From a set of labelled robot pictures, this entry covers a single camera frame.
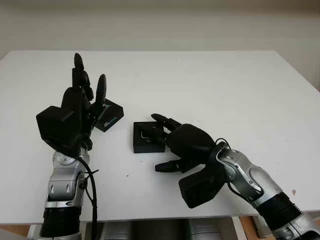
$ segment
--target white tabletop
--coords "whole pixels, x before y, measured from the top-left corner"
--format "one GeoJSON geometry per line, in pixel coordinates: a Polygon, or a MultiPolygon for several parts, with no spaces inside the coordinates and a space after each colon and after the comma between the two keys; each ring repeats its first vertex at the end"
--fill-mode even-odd
{"type": "MultiPolygon", "coordinates": [[[[252,215],[224,186],[189,209],[178,181],[154,165],[170,152],[133,153],[133,122],[160,113],[226,138],[263,167],[304,211],[320,210],[320,94],[273,51],[80,52],[95,91],[107,75],[107,97],[124,117],[92,132],[98,220],[252,215]]],[[[0,62],[0,224],[43,220],[53,150],[36,114],[60,106],[71,86],[73,51],[12,51],[0,62]]],[[[81,220],[91,220],[84,197],[81,220]]]]}

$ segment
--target black wire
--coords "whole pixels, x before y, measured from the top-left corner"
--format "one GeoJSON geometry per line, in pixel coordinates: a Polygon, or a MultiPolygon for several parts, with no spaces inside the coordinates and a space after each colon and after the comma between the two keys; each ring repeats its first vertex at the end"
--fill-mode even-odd
{"type": "Polygon", "coordinates": [[[231,187],[231,184],[230,182],[227,182],[227,185],[230,189],[231,192],[233,192],[235,195],[237,195],[238,197],[242,198],[243,200],[245,200],[246,202],[248,201],[243,195],[241,195],[239,192],[237,192],[236,190],[234,190],[232,187],[231,187]]]}
{"type": "Polygon", "coordinates": [[[88,192],[88,188],[85,188],[85,193],[86,193],[86,195],[88,196],[88,199],[90,200],[90,202],[91,202],[91,204],[92,204],[93,199],[92,199],[92,197],[90,196],[90,194],[89,194],[89,192],[88,192]]]}
{"type": "Polygon", "coordinates": [[[96,190],[96,183],[95,183],[95,179],[94,179],[94,175],[93,172],[91,171],[90,167],[88,166],[88,164],[81,158],[81,157],[77,157],[76,158],[80,163],[82,163],[82,165],[85,167],[85,170],[87,171],[87,173],[89,174],[89,178],[91,181],[91,186],[92,186],[92,198],[89,197],[89,193],[87,188],[85,189],[85,191],[88,194],[88,197],[91,201],[92,204],[92,229],[91,229],[91,240],[96,240],[97,237],[97,218],[98,218],[98,211],[97,211],[97,190],[96,190]]]}
{"type": "Polygon", "coordinates": [[[229,148],[229,149],[231,149],[231,147],[230,147],[230,145],[229,145],[228,141],[227,141],[227,140],[225,140],[223,137],[219,137],[217,140],[215,140],[215,142],[214,142],[214,143],[217,145],[217,142],[218,142],[218,141],[220,141],[220,140],[224,141],[224,142],[228,145],[228,148],[229,148]]]}

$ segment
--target robotic hand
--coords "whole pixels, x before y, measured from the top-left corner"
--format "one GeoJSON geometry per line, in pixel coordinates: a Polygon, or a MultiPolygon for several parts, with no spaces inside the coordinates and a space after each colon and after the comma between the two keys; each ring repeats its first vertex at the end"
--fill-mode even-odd
{"type": "Polygon", "coordinates": [[[277,239],[320,240],[320,228],[313,219],[289,200],[265,170],[252,164],[243,153],[231,149],[226,140],[214,141],[203,130],[160,114],[151,116],[171,132],[145,126],[142,130],[181,158],[156,165],[157,172],[184,173],[205,164],[201,171],[179,181],[181,195],[189,208],[210,201],[227,183],[234,194],[259,212],[277,239]]]}
{"type": "Polygon", "coordinates": [[[99,78],[96,98],[84,71],[81,56],[74,56],[72,87],[62,99],[61,107],[50,106],[36,116],[41,138],[55,149],[53,173],[48,184],[48,196],[41,226],[41,240],[80,240],[79,217],[84,190],[87,192],[88,173],[92,184],[92,233],[97,234],[97,196],[88,151],[92,149],[90,135],[98,121],[104,121],[107,110],[106,76],[99,78]]]}

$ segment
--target small black box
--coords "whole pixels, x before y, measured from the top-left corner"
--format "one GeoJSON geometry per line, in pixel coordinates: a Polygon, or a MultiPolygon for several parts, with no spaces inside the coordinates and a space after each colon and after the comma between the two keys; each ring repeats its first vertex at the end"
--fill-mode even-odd
{"type": "Polygon", "coordinates": [[[142,153],[164,153],[166,149],[166,145],[161,142],[157,142],[152,139],[146,133],[143,133],[139,126],[141,125],[152,125],[159,129],[160,131],[164,131],[164,127],[161,126],[156,121],[136,121],[133,123],[133,151],[135,154],[142,153]]]}
{"type": "Polygon", "coordinates": [[[124,116],[124,109],[122,106],[115,104],[114,102],[106,99],[104,101],[106,110],[101,119],[95,125],[98,129],[105,132],[111,128],[116,122],[118,122],[124,116]]]}

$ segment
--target floor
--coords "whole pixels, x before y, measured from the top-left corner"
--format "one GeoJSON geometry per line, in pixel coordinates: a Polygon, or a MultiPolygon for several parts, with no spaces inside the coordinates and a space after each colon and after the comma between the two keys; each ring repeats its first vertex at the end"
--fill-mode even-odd
{"type": "MultiPolygon", "coordinates": [[[[240,221],[248,240],[260,239],[257,236],[254,220],[251,216],[242,216],[240,217],[240,221]]],[[[159,222],[156,228],[147,227],[147,231],[146,231],[146,224],[148,224],[148,221],[137,221],[135,223],[136,231],[133,233],[135,239],[143,239],[144,235],[147,235],[149,239],[154,239],[154,240],[160,239],[159,233],[161,233],[162,235],[161,239],[166,239],[166,240],[182,239],[181,236],[177,237],[174,234],[171,234],[172,232],[176,232],[176,231],[171,231],[172,229],[180,229],[182,227],[180,225],[180,222],[177,220],[170,220],[167,222],[167,224],[165,224],[164,222],[159,222]]],[[[30,227],[29,225],[0,225],[0,229],[4,229],[11,233],[14,233],[20,236],[25,236],[25,237],[28,235],[29,227],[30,227]]],[[[263,240],[275,240],[275,238],[273,236],[270,236],[270,237],[264,238],[263,240]]]]}

